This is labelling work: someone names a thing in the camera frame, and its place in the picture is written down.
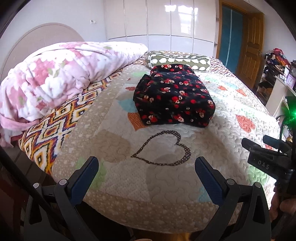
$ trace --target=brown heart outline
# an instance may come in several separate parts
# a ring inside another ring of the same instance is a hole
[[[149,141],[151,141],[154,137],[157,137],[157,136],[160,136],[160,135],[163,135],[163,134],[172,134],[175,137],[177,137],[177,142],[175,143],[175,146],[181,146],[181,147],[183,147],[183,149],[185,151],[185,155],[182,157],[181,160],[176,161],[174,163],[169,163],[169,164],[168,163],[155,163],[155,162],[151,162],[151,161],[148,161],[148,160],[146,160],[144,158],[141,158],[141,157],[138,157],[137,156],[144,149],[144,147],[148,144]],[[137,158],[137,159],[142,160],[142,161],[145,161],[148,164],[153,164],[153,165],[157,165],[157,166],[171,166],[171,167],[172,166],[178,166],[178,165],[180,165],[180,164],[185,163],[186,161],[188,161],[189,158],[191,157],[191,151],[190,151],[190,149],[187,146],[185,146],[184,144],[179,144],[180,140],[181,140],[181,135],[178,132],[176,132],[176,131],[162,131],[162,132],[159,132],[159,133],[151,136],[142,145],[142,147],[135,154],[133,154],[131,157]]]

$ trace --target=geometric patterned bed sheet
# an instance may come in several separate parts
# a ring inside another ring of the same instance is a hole
[[[167,51],[167,53],[186,54],[173,51]],[[145,58],[146,54],[132,64],[146,65]],[[210,60],[210,72],[221,74],[221,77],[235,77],[220,60],[213,58]],[[44,116],[39,124],[24,131],[22,138],[18,142],[20,149],[41,170],[51,174],[52,165],[62,148],[63,142],[75,128],[83,113],[89,109],[96,97],[107,87],[107,84],[121,73],[122,69],[119,69],[106,79],[90,84],[81,94],[67,100],[62,106]]]

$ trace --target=hand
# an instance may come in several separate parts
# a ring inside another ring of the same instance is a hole
[[[274,188],[274,196],[271,201],[271,207],[269,210],[270,221],[272,222],[277,218],[278,215],[278,208],[284,213],[288,213],[290,215],[294,215],[296,212],[296,198],[291,198],[284,200],[282,203],[279,203],[279,194]]]

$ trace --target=bed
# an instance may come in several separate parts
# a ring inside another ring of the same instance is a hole
[[[139,79],[150,72],[145,58],[90,84],[44,116],[23,133],[21,150],[56,181],[70,177],[89,156],[98,157],[100,169],[84,201],[133,228],[163,233],[205,228],[217,206],[195,174],[198,156],[239,184],[261,182],[270,205],[275,180],[250,166],[241,147],[246,137],[271,149],[263,135],[279,137],[276,120],[258,98],[211,58],[208,72],[196,72],[216,103],[209,126],[146,127],[131,102]]]

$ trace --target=wooden door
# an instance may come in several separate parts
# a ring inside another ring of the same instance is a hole
[[[264,14],[244,16],[243,42],[236,76],[252,89],[260,68],[264,39]]]

